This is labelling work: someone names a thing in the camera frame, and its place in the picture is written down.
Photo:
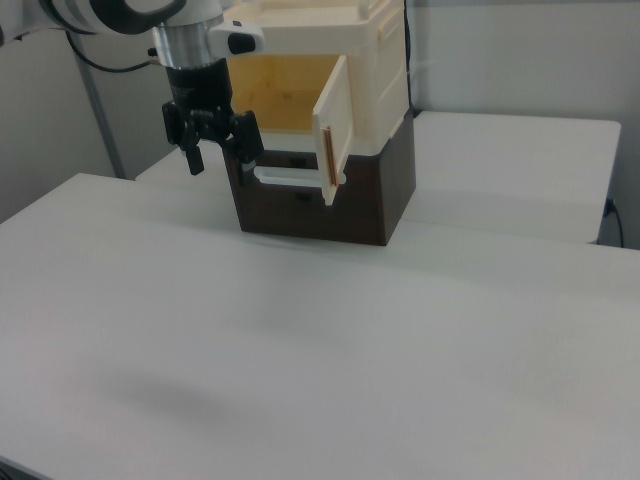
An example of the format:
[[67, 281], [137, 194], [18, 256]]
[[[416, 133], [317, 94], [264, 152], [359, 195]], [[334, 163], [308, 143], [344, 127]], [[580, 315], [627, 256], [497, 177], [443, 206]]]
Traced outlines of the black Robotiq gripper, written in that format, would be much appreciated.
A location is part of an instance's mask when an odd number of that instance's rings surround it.
[[167, 68], [166, 73], [172, 93], [172, 100], [162, 106], [166, 137], [184, 154], [190, 173], [204, 171], [200, 139], [224, 141], [222, 152], [233, 178], [240, 187], [249, 185], [264, 146], [254, 112], [233, 114], [227, 61], [196, 69]]

